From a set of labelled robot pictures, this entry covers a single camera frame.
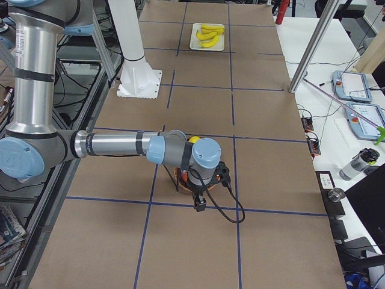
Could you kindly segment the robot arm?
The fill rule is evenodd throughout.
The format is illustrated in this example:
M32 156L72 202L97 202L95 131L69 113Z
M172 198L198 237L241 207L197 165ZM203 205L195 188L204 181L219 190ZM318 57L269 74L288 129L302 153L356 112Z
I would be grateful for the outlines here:
M91 1L10 1L16 23L14 116L1 139L1 170L16 179L86 156L144 156L148 161L180 170L174 182L191 191L194 208L203 211L212 199L209 188L230 187L229 170L220 145L211 138L191 143L181 131L100 134L57 130L52 107L57 37L95 36Z

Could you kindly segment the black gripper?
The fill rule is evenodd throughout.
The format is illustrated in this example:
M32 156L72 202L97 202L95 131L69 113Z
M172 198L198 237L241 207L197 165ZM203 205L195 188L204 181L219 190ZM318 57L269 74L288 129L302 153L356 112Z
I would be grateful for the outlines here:
M194 209L197 212L206 209L206 199L203 193L221 184L231 189L230 170L223 161L220 161L214 169L205 169L201 166L192 166L192 193L194 195Z

